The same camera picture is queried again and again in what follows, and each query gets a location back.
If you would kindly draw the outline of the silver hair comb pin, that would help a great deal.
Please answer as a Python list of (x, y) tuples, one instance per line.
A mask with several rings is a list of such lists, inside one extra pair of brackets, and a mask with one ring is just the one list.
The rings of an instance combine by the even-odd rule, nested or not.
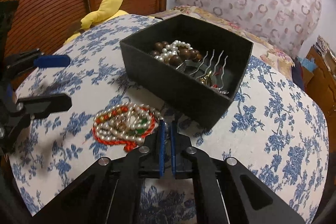
[(224, 51), (217, 55), (213, 50), (211, 54), (206, 52), (206, 55), (197, 63), (192, 64), (191, 61), (188, 61), (186, 68), (193, 69), (189, 73), (189, 76), (193, 79), (222, 95), (228, 95), (228, 90), (224, 88), (224, 69), (227, 58), (228, 56), (224, 55)]

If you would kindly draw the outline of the black jewelry box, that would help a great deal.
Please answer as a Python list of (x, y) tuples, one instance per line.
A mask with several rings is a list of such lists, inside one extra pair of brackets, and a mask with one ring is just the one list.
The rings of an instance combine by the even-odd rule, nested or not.
[(127, 76), (211, 129), (232, 104), (253, 44), (187, 15), (161, 20), (120, 43)]

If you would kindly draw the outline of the blue floral white cloth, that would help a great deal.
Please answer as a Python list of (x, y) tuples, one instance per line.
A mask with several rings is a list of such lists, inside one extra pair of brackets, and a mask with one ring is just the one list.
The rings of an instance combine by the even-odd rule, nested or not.
[(122, 145), (105, 145), (92, 135), (95, 115), (136, 103), (157, 109), (193, 146), (211, 157), (237, 158), (265, 185), (312, 223), (328, 168), (325, 116), (296, 84), (257, 57), (251, 57), (234, 101), (210, 130), (178, 115), (163, 100), (129, 80), (120, 41), (157, 22), (120, 16), (82, 34), (59, 50), (71, 58), (65, 68), (34, 70), (19, 97), (66, 93), (72, 107), (35, 120), (22, 132), (9, 157), (18, 192), (33, 216), (102, 156), (125, 155)]

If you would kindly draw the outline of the yellow Pikachu plush toy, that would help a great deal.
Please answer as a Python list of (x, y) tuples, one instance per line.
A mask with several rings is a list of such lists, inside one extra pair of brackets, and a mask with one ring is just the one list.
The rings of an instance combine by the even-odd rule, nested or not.
[(123, 0), (102, 0), (98, 10), (92, 11), (84, 18), (73, 22), (68, 29), (67, 39), (63, 43), (68, 44), (79, 35), (118, 16), (127, 15), (126, 11), (120, 9)]

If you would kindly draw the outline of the wooden side cabinet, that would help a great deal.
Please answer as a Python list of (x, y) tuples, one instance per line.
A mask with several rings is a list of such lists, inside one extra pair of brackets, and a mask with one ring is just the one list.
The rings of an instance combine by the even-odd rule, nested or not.
[(335, 119), (335, 79), (315, 47), (310, 48), (306, 58), (313, 58), (317, 66), (306, 86), (306, 92), (321, 108), (326, 118)]

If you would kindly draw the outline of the floral bed blanket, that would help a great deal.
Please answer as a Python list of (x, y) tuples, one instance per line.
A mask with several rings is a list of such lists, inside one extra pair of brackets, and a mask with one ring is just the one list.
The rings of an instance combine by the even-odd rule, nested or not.
[(244, 30), (238, 25), (217, 17), (204, 9), (195, 6), (176, 6), (163, 12), (151, 14), (151, 16), (168, 19), (179, 14), (203, 20), (248, 39), (253, 43), (252, 55), (276, 69), (276, 71), (284, 75), (287, 79), (292, 79), (291, 68), (294, 67), (294, 62), (285, 52), (268, 43), (266, 40)]

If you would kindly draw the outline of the blue gift bag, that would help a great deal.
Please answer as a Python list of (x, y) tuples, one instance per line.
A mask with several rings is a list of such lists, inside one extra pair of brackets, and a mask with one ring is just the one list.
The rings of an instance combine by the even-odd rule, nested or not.
[(306, 68), (311, 73), (317, 68), (314, 57), (311, 59), (297, 57), (302, 67)]

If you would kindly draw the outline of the cardboard box on cabinet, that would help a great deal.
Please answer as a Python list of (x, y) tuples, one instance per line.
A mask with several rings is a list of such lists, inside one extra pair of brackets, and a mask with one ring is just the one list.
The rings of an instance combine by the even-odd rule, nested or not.
[(329, 70), (335, 73), (336, 70), (336, 59), (335, 55), (331, 50), (328, 50), (324, 56), (325, 64), (329, 67)]

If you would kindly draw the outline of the stack of folded papers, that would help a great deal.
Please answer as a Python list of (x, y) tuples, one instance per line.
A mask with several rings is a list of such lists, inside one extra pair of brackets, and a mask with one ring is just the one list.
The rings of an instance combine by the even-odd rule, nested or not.
[(326, 42), (322, 36), (320, 35), (318, 36), (315, 46), (317, 47), (322, 57), (325, 57), (326, 55), (331, 56), (331, 49), (329, 43)]

